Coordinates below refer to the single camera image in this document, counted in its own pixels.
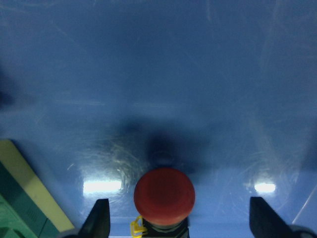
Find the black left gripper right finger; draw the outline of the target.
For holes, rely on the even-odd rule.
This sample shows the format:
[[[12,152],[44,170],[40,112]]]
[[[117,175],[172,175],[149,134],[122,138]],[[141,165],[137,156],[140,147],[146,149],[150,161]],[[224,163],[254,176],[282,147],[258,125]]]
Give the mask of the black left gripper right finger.
[[[262,197],[251,197],[249,227],[255,238],[295,238],[293,231]]]

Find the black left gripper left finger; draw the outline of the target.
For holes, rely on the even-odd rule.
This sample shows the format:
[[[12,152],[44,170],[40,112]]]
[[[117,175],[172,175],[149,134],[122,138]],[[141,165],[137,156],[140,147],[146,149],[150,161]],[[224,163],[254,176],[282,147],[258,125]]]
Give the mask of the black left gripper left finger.
[[[79,238],[108,238],[110,234],[109,200],[98,199],[78,233]]]

